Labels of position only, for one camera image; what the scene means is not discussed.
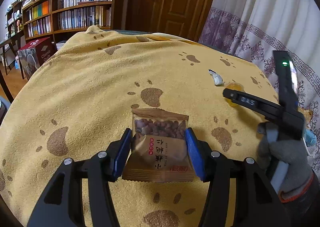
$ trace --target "table covered with blanket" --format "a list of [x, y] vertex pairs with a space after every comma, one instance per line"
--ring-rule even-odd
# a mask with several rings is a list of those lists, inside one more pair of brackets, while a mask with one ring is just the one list
[[[200, 140], [228, 158], [256, 158], [263, 117], [231, 107], [208, 70], [225, 85], [277, 103], [252, 63], [187, 40], [121, 35], [91, 26], [72, 36], [31, 77], [0, 127], [0, 194], [23, 225], [65, 158], [88, 159], [132, 127], [132, 108], [189, 115]], [[208, 183], [110, 183], [120, 226], [197, 226]], [[86, 226], [92, 226], [87, 182]]]

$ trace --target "white curtain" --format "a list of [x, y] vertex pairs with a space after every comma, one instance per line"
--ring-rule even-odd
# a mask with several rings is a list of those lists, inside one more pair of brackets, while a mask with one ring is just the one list
[[298, 70], [299, 105], [313, 110], [318, 144], [310, 163], [320, 177], [320, 11], [314, 0], [213, 0], [199, 42], [255, 63], [278, 88], [273, 50]]

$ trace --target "gray glove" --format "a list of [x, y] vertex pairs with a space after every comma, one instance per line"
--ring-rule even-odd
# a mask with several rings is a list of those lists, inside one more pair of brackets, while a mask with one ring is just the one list
[[258, 133], [263, 134], [263, 138], [258, 147], [257, 163], [262, 169], [267, 169], [271, 155], [280, 161], [289, 164], [287, 175], [280, 187], [280, 191], [288, 193], [289, 196], [302, 192], [313, 176], [313, 171], [308, 165], [307, 151], [302, 140], [292, 140], [285, 134], [279, 134], [280, 141], [268, 143], [266, 123], [258, 125]]

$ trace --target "metal screw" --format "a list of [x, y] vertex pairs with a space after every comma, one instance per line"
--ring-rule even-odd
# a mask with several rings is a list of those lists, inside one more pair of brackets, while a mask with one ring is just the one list
[[69, 164], [72, 163], [72, 159], [71, 159], [71, 158], [66, 158], [66, 159], [63, 161], [63, 163], [64, 163], [65, 165], [69, 165]]
[[100, 151], [100, 152], [98, 153], [98, 157], [99, 157], [99, 158], [105, 158], [106, 155], [107, 155], [107, 152], [106, 152], [106, 151]]
[[220, 152], [218, 152], [218, 151], [212, 151], [212, 152], [211, 152], [211, 156], [212, 156], [213, 158], [218, 158], [218, 157], [220, 156]]
[[248, 164], [254, 164], [254, 159], [253, 158], [246, 158], [246, 162]]

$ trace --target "red box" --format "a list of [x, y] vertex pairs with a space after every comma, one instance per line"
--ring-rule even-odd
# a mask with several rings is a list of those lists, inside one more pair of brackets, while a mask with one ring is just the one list
[[33, 40], [18, 50], [23, 71], [28, 80], [56, 52], [51, 41], [50, 37]]

